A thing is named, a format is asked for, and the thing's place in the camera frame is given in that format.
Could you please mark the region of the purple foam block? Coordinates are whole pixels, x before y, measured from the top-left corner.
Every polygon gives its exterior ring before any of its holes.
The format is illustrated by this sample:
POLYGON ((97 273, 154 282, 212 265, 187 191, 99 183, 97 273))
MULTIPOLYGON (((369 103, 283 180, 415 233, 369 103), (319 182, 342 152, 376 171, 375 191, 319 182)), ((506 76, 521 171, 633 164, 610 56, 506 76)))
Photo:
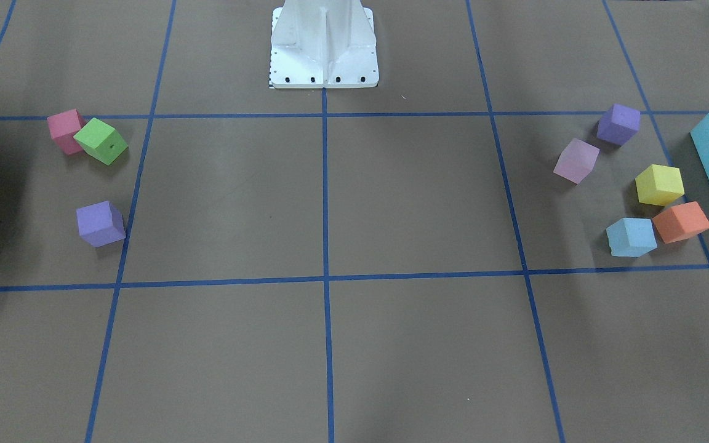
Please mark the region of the purple foam block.
POLYGON ((122 213, 106 200, 76 210, 79 235, 96 249, 126 238, 122 213))
POLYGON ((641 128, 641 112, 619 103, 613 104, 599 119, 596 137, 622 146, 641 128))

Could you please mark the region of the pink foam block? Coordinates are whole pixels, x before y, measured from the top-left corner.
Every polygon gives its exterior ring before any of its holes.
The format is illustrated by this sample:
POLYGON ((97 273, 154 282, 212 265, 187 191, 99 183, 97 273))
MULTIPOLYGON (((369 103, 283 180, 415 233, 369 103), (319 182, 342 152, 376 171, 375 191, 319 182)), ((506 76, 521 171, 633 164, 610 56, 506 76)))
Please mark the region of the pink foam block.
POLYGON ((47 118, 51 139, 65 155, 82 153, 84 148, 75 140, 77 132, 84 128, 87 121, 77 109, 56 113, 47 118))

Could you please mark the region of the green foam block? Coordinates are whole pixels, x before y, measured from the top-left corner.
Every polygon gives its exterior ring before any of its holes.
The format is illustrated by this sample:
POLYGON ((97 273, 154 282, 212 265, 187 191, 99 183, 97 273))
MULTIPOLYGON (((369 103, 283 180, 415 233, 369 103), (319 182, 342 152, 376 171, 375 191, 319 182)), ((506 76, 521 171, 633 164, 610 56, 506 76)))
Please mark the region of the green foam block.
POLYGON ((84 152, 106 166, 112 165, 129 147, 118 130, 98 118, 91 118, 73 138, 84 152))

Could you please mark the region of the lilac foam block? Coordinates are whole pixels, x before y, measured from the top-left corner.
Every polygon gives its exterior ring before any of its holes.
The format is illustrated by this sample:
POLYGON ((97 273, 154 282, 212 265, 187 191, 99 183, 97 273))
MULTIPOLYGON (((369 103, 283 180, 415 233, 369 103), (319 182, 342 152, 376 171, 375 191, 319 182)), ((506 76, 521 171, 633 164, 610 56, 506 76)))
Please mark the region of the lilac foam block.
POLYGON ((578 185, 593 171, 600 149, 579 138, 573 138, 563 149, 553 173, 578 185))

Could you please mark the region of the light blue foam block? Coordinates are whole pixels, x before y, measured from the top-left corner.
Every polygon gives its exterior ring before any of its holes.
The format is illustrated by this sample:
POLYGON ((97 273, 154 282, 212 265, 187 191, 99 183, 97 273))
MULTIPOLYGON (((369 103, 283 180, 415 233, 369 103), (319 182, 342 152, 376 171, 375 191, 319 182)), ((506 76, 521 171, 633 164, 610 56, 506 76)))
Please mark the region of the light blue foam block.
POLYGON ((658 248, 652 221, 621 218, 606 229, 611 255, 638 258, 658 248))

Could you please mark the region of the yellow foam block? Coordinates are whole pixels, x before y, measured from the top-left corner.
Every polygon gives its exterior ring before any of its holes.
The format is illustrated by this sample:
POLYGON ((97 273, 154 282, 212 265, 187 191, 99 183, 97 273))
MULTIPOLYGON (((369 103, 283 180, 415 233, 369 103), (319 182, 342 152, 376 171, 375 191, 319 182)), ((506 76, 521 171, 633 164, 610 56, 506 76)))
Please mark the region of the yellow foam block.
POLYGON ((638 202, 654 206, 667 206, 686 193, 677 167, 650 164, 635 177, 638 202))

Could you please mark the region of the orange foam block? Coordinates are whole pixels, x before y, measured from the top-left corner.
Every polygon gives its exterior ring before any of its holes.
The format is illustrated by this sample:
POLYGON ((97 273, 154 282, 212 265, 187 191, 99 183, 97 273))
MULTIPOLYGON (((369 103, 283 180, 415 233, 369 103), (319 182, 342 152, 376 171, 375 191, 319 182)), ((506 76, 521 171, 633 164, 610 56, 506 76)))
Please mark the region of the orange foam block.
POLYGON ((652 224, 664 244, 690 239, 709 230, 709 219, 695 201, 662 211, 652 218, 652 224))

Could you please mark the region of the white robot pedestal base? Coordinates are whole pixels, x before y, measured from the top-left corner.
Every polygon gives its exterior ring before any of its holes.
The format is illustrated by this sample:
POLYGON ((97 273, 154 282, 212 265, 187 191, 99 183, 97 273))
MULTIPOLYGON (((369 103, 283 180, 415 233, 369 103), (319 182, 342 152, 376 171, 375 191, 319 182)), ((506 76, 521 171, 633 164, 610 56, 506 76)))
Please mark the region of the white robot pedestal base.
POLYGON ((286 1, 272 11, 268 85, 372 88, 380 81, 372 9, 360 1, 286 1))

